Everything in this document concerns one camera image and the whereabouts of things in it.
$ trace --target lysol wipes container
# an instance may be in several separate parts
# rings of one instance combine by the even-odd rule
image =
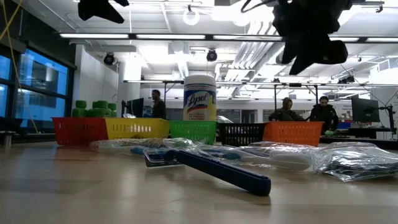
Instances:
[[[184,121],[216,121],[216,80],[191,75],[184,80]]]

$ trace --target yellow cable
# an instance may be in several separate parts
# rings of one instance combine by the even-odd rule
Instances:
[[[20,82],[20,80],[19,80],[18,66],[17,66],[16,60],[15,60],[15,56],[14,56],[14,50],[12,49],[11,36],[10,36],[10,32],[9,32],[9,25],[11,24],[13,17],[11,18],[10,22],[8,23],[8,21],[7,21],[7,12],[6,12],[6,2],[5,2],[5,1],[3,2],[2,10],[3,10],[3,13],[4,13],[4,20],[6,21],[6,24],[7,24],[6,29],[5,29],[4,32],[6,32],[6,33],[7,33],[7,36],[8,36],[8,43],[9,43],[10,49],[11,49],[12,64],[14,65],[15,76],[16,76],[17,81],[18,81],[19,89],[21,90],[22,100],[23,100],[23,102],[24,102],[24,105],[25,105],[27,114],[28,114],[28,116],[29,116],[29,119],[30,119],[30,120],[32,121],[32,123],[33,123],[33,126],[34,126],[34,128],[35,128],[36,133],[38,134],[39,131],[37,130],[37,127],[36,127],[36,124],[35,124],[34,120],[32,119],[32,115],[30,114],[29,107],[28,107],[27,104],[26,104],[24,92],[22,91],[21,82]]]

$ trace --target red basket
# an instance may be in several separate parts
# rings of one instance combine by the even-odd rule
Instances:
[[[63,146],[88,146],[92,141],[108,139],[103,118],[52,118],[55,138]]]
[[[272,121],[266,124],[263,141],[318,146],[323,122]]]

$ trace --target person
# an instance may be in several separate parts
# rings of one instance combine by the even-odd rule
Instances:
[[[160,91],[152,90],[152,99],[154,100],[154,107],[152,108],[153,118],[166,119],[166,105],[162,99],[160,99]]]
[[[293,101],[286,97],[282,101],[282,108],[277,109],[270,116],[270,120],[276,119],[278,121],[305,121],[304,118],[292,111]]]
[[[323,121],[322,132],[335,131],[338,126],[336,110],[329,105],[329,98],[323,96],[319,99],[319,104],[314,105],[311,110],[310,121]]]

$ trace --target plastic basket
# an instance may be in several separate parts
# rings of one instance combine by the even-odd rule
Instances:
[[[55,139],[63,146],[88,146],[108,139],[103,118],[52,118]]]
[[[212,145],[216,138],[216,121],[170,121],[172,138],[186,138]]]
[[[266,125],[263,141],[318,146],[323,122],[272,121]]]
[[[167,138],[169,122],[159,118],[105,118],[109,139]]]
[[[219,123],[220,138],[223,145],[247,146],[262,140],[265,123],[261,124],[229,124]]]

